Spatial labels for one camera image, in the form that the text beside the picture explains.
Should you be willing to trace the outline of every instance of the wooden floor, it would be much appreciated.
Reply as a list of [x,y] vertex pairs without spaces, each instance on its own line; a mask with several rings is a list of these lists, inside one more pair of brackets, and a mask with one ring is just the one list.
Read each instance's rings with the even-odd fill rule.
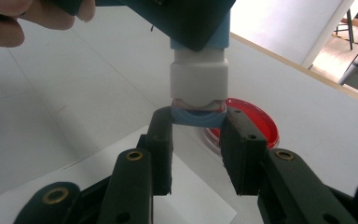
[[350,48],[348,31],[332,32],[332,36],[324,45],[318,57],[313,62],[311,71],[338,82],[358,54],[358,27],[353,26],[354,42],[353,50]]

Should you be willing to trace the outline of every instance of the brass screw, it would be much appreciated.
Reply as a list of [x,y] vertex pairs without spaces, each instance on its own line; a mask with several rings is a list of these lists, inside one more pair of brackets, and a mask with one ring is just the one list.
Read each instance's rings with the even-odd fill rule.
[[275,156],[284,161],[292,161],[295,159],[295,155],[292,152],[286,150],[277,150]]
[[69,190],[67,188],[58,187],[46,192],[42,200],[45,204],[55,204],[62,202],[68,195]]
[[144,154],[140,151],[131,151],[127,154],[127,160],[129,161],[138,161],[140,160]]

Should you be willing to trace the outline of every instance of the white wall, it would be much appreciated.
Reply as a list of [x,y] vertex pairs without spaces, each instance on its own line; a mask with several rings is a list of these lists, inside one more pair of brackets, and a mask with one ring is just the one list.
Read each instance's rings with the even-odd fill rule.
[[231,32],[309,67],[354,0],[237,0]]

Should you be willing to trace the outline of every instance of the finger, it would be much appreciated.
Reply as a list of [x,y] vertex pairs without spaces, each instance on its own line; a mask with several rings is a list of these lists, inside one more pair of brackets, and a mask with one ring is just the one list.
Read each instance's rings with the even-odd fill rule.
[[67,30],[74,25],[75,18],[49,0],[34,0],[20,18],[55,30]]
[[91,21],[95,15],[95,0],[83,0],[77,12],[77,17],[82,21]]
[[24,41],[24,33],[15,19],[0,21],[0,47],[17,47]]
[[18,16],[25,12],[32,4],[32,0],[0,0],[0,14]]

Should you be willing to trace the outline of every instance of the red lid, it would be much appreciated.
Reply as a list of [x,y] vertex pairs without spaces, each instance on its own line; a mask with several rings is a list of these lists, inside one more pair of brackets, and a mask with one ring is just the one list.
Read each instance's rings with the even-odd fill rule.
[[[266,112],[246,101],[234,98],[226,99],[226,105],[241,110],[249,117],[260,132],[266,136],[267,147],[269,149],[275,148],[278,145],[278,128]],[[220,138],[220,129],[210,129],[210,131],[215,137]]]

